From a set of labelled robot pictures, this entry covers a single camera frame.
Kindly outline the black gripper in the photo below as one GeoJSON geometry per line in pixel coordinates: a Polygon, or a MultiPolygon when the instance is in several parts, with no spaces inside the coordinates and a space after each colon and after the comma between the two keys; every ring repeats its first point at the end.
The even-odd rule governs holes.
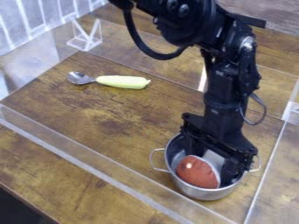
{"type": "Polygon", "coordinates": [[[203,157],[207,150],[225,157],[221,168],[221,186],[233,185],[250,171],[258,148],[242,133],[243,121],[237,113],[205,116],[182,114],[182,135],[186,138],[186,154],[203,157]]]}

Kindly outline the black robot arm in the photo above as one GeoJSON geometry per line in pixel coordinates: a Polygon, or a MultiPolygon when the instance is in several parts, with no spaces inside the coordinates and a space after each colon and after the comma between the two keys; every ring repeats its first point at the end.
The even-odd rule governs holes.
{"type": "Polygon", "coordinates": [[[189,155],[207,151],[225,157],[221,184],[229,186],[250,170],[258,148],[242,134],[249,100],[258,96],[261,74],[257,67],[257,37],[249,17],[227,12],[215,0],[108,0],[122,11],[126,26],[139,49],[157,60],[178,57],[190,46],[201,48],[209,74],[203,95],[205,115],[182,115],[182,137],[189,155]],[[139,9],[154,17],[154,24],[173,53],[155,52],[142,40],[132,17],[139,9]]]}

